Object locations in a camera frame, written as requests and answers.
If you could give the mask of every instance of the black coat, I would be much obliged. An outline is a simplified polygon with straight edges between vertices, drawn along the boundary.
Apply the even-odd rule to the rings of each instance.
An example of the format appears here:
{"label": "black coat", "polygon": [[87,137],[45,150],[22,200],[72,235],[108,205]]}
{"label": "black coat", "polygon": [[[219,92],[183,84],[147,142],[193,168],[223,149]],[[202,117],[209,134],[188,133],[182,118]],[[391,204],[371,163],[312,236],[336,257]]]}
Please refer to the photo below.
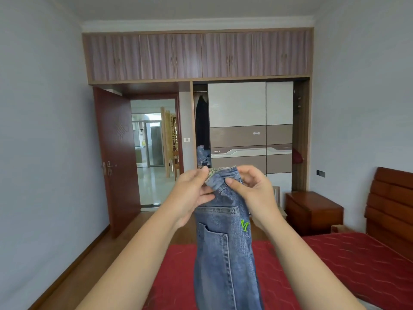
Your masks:
{"label": "black coat", "polygon": [[204,149],[209,149],[208,104],[205,102],[202,96],[200,96],[198,99],[195,114],[195,134],[197,138],[197,147],[204,145]]}

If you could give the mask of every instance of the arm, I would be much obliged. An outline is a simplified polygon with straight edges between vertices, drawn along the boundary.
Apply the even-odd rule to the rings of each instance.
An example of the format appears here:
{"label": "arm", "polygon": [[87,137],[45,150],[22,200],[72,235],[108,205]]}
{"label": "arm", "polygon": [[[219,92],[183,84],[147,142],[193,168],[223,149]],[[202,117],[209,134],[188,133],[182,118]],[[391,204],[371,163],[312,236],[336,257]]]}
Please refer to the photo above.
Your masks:
{"label": "arm", "polygon": [[253,166],[239,166],[245,183],[227,184],[246,201],[254,223],[274,245],[285,275],[305,310],[363,310],[354,295],[282,218],[271,182]]}
{"label": "arm", "polygon": [[208,168],[179,176],[162,206],[141,227],[77,310],[136,310],[145,303],[175,231],[194,209],[214,198],[202,187]]}

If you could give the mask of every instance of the hand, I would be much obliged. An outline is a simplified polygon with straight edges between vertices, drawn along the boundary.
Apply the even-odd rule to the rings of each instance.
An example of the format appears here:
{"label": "hand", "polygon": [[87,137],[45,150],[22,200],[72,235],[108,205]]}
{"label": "hand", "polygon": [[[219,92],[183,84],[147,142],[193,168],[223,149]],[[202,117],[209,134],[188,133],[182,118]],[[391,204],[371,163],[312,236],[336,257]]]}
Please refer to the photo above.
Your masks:
{"label": "hand", "polygon": [[161,208],[173,211],[175,228],[184,226],[195,208],[215,198],[213,190],[204,185],[208,177],[208,167],[189,170],[178,177],[171,193]]}
{"label": "hand", "polygon": [[254,223],[266,231],[274,219],[281,215],[277,207],[273,186],[270,180],[255,166],[243,165],[238,166],[237,169],[244,185],[232,178],[226,178],[225,182],[245,199]]}

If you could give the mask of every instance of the jeans back pocket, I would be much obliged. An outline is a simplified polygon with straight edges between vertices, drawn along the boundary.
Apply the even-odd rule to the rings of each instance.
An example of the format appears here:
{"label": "jeans back pocket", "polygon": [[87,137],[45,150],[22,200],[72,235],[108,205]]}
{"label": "jeans back pocket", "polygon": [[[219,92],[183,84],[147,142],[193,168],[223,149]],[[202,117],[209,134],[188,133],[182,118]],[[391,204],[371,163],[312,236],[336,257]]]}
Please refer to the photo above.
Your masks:
{"label": "jeans back pocket", "polygon": [[194,289],[199,310],[235,310],[228,234],[210,231],[197,223],[198,255]]}

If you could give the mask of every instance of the red bedspread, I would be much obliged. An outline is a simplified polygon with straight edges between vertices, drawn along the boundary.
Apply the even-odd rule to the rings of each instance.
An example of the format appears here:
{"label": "red bedspread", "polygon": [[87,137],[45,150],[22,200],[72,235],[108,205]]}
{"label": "red bedspread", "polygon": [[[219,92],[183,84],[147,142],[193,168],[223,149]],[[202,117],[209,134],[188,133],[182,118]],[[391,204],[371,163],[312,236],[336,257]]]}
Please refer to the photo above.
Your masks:
{"label": "red bedspread", "polygon": [[[357,297],[383,309],[413,308],[413,263],[366,234],[328,234],[304,238]],[[301,309],[272,245],[252,248],[265,308]],[[196,310],[193,269],[196,245],[171,245],[144,309]]]}

